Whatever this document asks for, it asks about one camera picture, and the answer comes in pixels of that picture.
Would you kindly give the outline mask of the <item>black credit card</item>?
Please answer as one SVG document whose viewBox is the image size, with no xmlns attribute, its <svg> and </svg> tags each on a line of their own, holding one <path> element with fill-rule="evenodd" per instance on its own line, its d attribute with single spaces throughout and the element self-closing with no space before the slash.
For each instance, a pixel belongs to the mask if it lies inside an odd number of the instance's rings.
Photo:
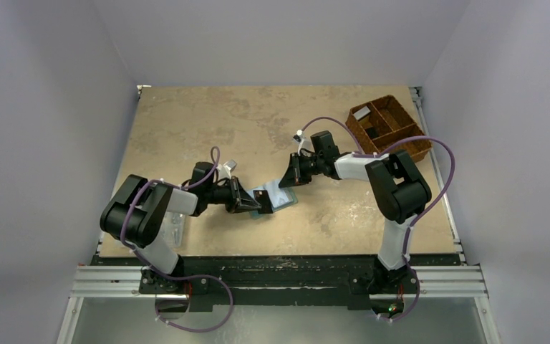
<svg viewBox="0 0 550 344">
<path fill-rule="evenodd" d="M 273 205 L 267 190 L 253 190 L 254 199 L 259 203 L 260 208 L 256 211 L 258 214 L 272 214 L 274 212 Z"/>
</svg>

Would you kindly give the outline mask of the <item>green card holder wallet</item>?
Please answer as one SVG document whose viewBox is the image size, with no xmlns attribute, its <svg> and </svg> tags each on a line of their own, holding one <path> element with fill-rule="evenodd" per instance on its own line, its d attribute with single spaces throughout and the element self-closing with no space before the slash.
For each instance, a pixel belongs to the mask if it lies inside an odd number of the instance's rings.
<svg viewBox="0 0 550 344">
<path fill-rule="evenodd" d="M 264 189 L 267 190 L 273 205 L 273 214 L 277 211 L 285 209 L 286 207 L 293 206 L 298 202 L 296 194 L 291 188 L 279 188 L 280 178 L 274 179 L 272 181 L 266 182 L 256 188 L 253 188 L 249 191 L 250 195 L 254 198 L 253 190 Z M 263 215 L 272 215 L 272 214 L 258 214 L 256 211 L 250 212 L 250 217 L 252 219 L 257 219 Z"/>
</svg>

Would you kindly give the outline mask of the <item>brown woven divided basket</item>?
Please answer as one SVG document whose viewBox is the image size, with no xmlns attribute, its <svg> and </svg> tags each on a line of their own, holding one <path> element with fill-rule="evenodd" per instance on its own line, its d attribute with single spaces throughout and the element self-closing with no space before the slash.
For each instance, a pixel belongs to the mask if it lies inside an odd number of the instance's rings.
<svg viewBox="0 0 550 344">
<path fill-rule="evenodd" d="M 352 114 L 364 106 L 371 113 L 358 121 Z M 418 122 L 393 95 L 379 97 L 351 108 L 345 125 L 365 153 L 380 153 L 404 138 L 425 134 Z"/>
</svg>

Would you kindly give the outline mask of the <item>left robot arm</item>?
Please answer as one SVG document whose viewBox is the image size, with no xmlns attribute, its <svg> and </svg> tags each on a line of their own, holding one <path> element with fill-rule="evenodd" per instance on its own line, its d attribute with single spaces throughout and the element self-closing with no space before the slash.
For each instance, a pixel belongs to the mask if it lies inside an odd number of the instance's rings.
<svg viewBox="0 0 550 344">
<path fill-rule="evenodd" d="M 221 204 L 231 214 L 258 211 L 261 204 L 235 176 L 216 181 L 223 166 L 198 162 L 187 185 L 175 187 L 129 175 L 100 217 L 100 229 L 130 248 L 149 268 L 159 272 L 157 283 L 168 293 L 185 283 L 183 259 L 160 237 L 167 213 L 197 217 L 210 204 Z"/>
</svg>

